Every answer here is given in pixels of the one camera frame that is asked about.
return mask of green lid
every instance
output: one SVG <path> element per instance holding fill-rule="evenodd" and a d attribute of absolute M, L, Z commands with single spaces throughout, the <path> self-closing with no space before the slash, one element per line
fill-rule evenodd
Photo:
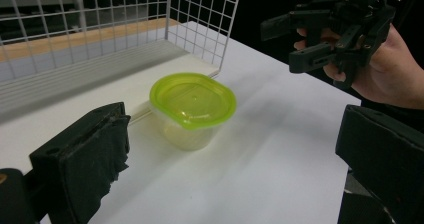
<path fill-rule="evenodd" d="M 219 125 L 236 110 L 236 98 L 230 89 L 198 73 L 161 78 L 150 90 L 150 102 L 190 130 Z"/>

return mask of wire mesh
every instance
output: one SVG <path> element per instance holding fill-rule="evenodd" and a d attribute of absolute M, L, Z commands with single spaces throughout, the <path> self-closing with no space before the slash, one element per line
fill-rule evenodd
<path fill-rule="evenodd" d="M 0 82 L 167 39 L 221 65 L 238 0 L 0 0 Z"/>

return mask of wooden strip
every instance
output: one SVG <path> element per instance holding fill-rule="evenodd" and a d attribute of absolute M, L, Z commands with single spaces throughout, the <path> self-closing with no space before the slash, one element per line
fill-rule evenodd
<path fill-rule="evenodd" d="M 177 25 L 178 22 L 170 19 L 169 25 Z M 9 45 L 4 45 L 4 50 L 7 52 L 7 58 L 17 59 L 32 55 L 58 51 L 70 47 L 85 45 L 86 43 L 99 42 L 113 38 L 133 35 L 140 32 L 151 31 L 166 26 L 166 18 L 154 19 L 149 21 L 129 23 L 115 27 L 107 27 L 99 30 L 87 32 L 79 32 L 67 35 L 43 38 L 34 41 L 20 42 Z M 0 52 L 0 62 L 7 60 L 3 51 Z"/>

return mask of human hand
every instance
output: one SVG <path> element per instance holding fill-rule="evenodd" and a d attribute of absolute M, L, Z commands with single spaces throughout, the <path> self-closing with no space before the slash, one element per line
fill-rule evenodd
<path fill-rule="evenodd" d="M 302 36 L 304 29 L 298 30 Z M 339 35 L 324 29 L 321 40 L 335 43 Z M 296 42 L 296 49 L 305 48 L 305 41 Z M 410 53 L 406 43 L 390 25 L 387 39 L 371 57 L 369 65 L 357 68 L 352 88 L 364 98 L 393 106 L 424 109 L 424 70 Z M 324 71 L 333 80 L 344 81 L 346 75 L 339 73 L 336 65 L 330 63 Z"/>

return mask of food container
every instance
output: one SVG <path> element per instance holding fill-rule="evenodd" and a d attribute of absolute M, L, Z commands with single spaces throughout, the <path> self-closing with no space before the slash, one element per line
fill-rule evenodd
<path fill-rule="evenodd" d="M 158 80 L 150 90 L 152 112 L 170 143 L 199 150 L 236 110 L 233 92 L 198 73 L 177 73 Z"/>

